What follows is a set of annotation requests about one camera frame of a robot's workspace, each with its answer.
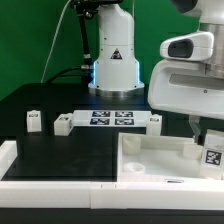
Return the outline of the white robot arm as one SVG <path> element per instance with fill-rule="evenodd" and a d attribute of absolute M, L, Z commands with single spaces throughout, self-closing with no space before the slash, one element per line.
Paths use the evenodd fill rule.
<path fill-rule="evenodd" d="M 169 0 L 179 13 L 197 17 L 198 30 L 160 45 L 162 60 L 152 71 L 148 103 L 153 109 L 187 114 L 196 135 L 199 120 L 224 120 L 224 0 Z M 134 20 L 119 5 L 99 7 L 100 54 L 89 90 L 125 97 L 144 87 L 134 56 Z"/>

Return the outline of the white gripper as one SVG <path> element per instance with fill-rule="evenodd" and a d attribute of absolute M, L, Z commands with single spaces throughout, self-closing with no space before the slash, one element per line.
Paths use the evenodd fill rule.
<path fill-rule="evenodd" d="M 214 50 L 214 35 L 198 31 L 160 45 L 163 60 L 153 69 L 148 102 L 153 109 L 188 114 L 199 142 L 200 117 L 224 120 L 224 80 L 209 75 L 205 61 Z"/>

